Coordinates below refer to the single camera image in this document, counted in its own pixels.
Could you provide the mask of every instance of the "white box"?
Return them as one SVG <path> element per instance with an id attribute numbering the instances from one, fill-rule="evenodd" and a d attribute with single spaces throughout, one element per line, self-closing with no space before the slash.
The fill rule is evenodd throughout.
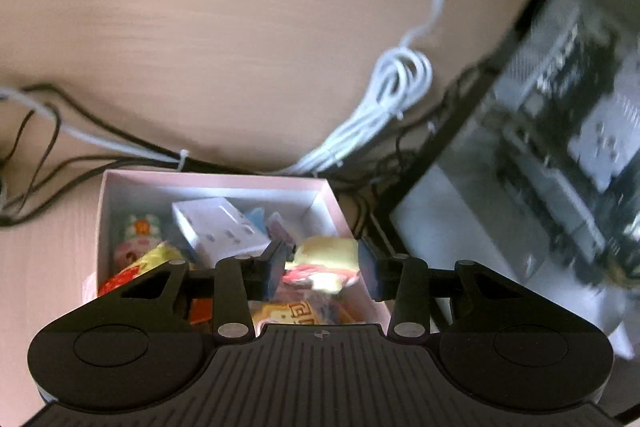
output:
<path id="1" fill-rule="evenodd" d="M 83 289 L 83 299 L 113 275 L 113 250 L 119 242 L 113 224 L 128 214 L 156 214 L 171 219 L 172 203 L 226 198 L 240 212 L 256 206 L 266 215 L 279 212 L 294 227 L 296 237 L 352 237 L 340 206 L 325 180 L 276 176 L 233 176 L 193 172 L 107 171 L 98 203 L 95 275 Z M 370 299 L 362 282 L 343 291 L 347 311 L 386 331 L 390 314 L 384 303 Z"/>
<path id="2" fill-rule="evenodd" d="M 257 257 L 271 242 L 226 198 L 173 203 L 172 214 L 205 268 L 214 268 L 225 257 Z"/>

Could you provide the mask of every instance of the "wooden desk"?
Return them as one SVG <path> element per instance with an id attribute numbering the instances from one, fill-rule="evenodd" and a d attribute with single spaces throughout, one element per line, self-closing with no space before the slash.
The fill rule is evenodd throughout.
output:
<path id="1" fill-rule="evenodd" d="M 424 42 L 436 87 L 490 51 L 525 0 L 447 0 Z M 296 160 L 353 110 L 385 48 L 429 0 L 0 0 L 0 68 L 55 78 L 113 123 L 201 158 L 268 169 Z M 0 105 L 0 150 L 21 108 Z M 50 132 L 36 124 L 18 161 Z M 86 152 L 61 140 L 54 158 Z M 42 405 L 26 365 L 39 328 L 81 302 L 98 180 L 42 219 L 0 230 L 0 425 Z"/>

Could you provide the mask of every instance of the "open box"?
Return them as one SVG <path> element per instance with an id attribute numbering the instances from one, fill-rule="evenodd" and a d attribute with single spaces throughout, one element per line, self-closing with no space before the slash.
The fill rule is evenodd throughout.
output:
<path id="1" fill-rule="evenodd" d="M 113 275 L 112 254 L 121 237 L 119 224 L 129 214 L 155 214 L 171 222 L 172 203 L 222 196 L 241 212 L 261 206 L 279 212 L 296 237 L 352 237 L 337 200 L 325 180 L 274 176 L 233 176 L 191 172 L 113 170 L 105 172 L 98 203 L 95 274 L 85 282 L 84 301 Z M 386 331 L 390 313 L 370 299 L 363 281 L 340 294 L 354 317 L 379 323 Z"/>

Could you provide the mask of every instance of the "white cable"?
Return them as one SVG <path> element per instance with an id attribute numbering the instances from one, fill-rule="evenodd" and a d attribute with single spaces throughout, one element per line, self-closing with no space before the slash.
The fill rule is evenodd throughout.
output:
<path id="1" fill-rule="evenodd" d="M 425 54 L 412 50 L 412 42 L 430 33 L 442 13 L 444 0 L 431 0 L 429 19 L 408 31 L 397 48 L 385 51 L 376 62 L 369 87 L 353 114 L 315 150 L 295 165 L 270 172 L 277 175 L 300 175 L 326 171 L 368 143 L 392 118 L 402 114 L 428 92 L 433 68 Z"/>
<path id="2" fill-rule="evenodd" d="M 32 98 L 20 90 L 14 89 L 13 87 L 4 87 L 0 86 L 0 99 L 8 98 L 10 100 L 14 100 L 15 102 L 21 103 L 22 105 L 28 107 L 29 109 L 33 109 L 37 114 L 49 118 L 49 120 L 56 119 L 56 115 L 50 110 L 49 107 L 40 103 L 35 98 Z M 84 142 L 90 143 L 92 145 L 97 145 L 98 147 L 103 147 L 105 149 L 110 149 L 113 151 L 121 152 L 128 155 L 139 156 L 141 158 L 148 158 L 150 160 L 157 160 L 161 162 L 173 162 L 176 164 L 180 163 L 180 158 L 171 158 L 171 156 L 167 156 L 164 154 L 160 154 L 154 151 L 150 151 L 149 149 L 145 149 L 143 147 L 138 147 L 136 145 L 128 145 L 126 143 L 117 142 L 114 140 L 109 140 L 107 138 L 101 138 L 99 136 L 94 136 L 93 134 L 89 134 L 87 132 L 81 131 L 76 127 L 69 125 L 68 123 L 62 123 L 60 126 L 60 130 L 78 138 Z"/>

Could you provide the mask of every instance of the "cartoon figure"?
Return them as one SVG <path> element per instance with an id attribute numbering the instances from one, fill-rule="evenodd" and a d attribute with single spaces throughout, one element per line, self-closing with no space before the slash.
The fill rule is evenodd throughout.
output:
<path id="1" fill-rule="evenodd" d="M 118 245 L 113 255 L 113 262 L 118 271 L 135 263 L 145 253 L 162 243 L 160 219 L 153 214 L 129 216 L 124 239 L 124 242 Z"/>

